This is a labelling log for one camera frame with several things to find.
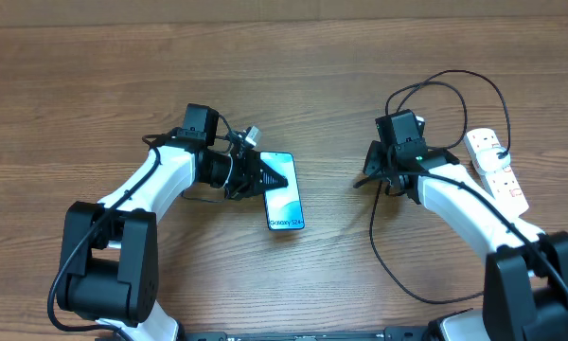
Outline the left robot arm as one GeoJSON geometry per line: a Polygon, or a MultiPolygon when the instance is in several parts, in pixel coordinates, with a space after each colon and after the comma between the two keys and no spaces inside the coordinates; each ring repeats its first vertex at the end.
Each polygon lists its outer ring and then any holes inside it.
{"type": "Polygon", "coordinates": [[[157,301],[157,226],[173,202],[196,183],[240,200],[285,188],[293,179],[274,170],[255,147],[259,130],[228,130],[224,152],[213,150],[224,117],[190,103],[181,126],[145,135],[149,153],[117,190],[66,211],[59,271],[47,316],[63,332],[110,331],[115,340],[183,340],[183,325],[157,301]]]}

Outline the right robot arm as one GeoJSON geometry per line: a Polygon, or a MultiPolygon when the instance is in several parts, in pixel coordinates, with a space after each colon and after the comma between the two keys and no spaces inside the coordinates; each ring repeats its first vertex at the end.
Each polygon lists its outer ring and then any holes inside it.
{"type": "Polygon", "coordinates": [[[485,265],[483,305],[431,321],[422,340],[568,340],[568,232],[547,234],[481,188],[458,158],[430,149],[410,110],[378,117],[368,181],[443,219],[485,265]]]}

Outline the blue screen Galaxy smartphone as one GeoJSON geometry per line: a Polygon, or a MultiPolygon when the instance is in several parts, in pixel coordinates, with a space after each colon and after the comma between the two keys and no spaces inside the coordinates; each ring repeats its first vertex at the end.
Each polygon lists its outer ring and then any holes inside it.
{"type": "Polygon", "coordinates": [[[284,188],[266,190],[264,204],[270,230],[300,230],[305,227],[293,155],[262,152],[260,159],[288,182],[284,188]]]}

